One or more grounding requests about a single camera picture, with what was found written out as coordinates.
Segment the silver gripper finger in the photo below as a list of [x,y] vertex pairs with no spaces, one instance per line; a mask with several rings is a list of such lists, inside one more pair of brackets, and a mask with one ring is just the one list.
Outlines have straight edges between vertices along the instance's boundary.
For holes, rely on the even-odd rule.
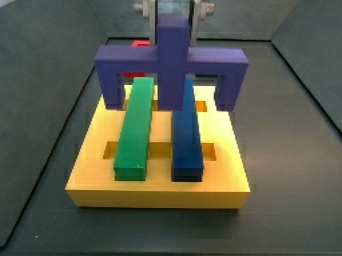
[[215,4],[207,0],[190,0],[188,23],[191,27],[190,45],[196,44],[199,23],[214,14]]
[[134,9],[140,12],[148,20],[148,38],[150,43],[156,43],[156,18],[158,18],[158,0],[136,0]]

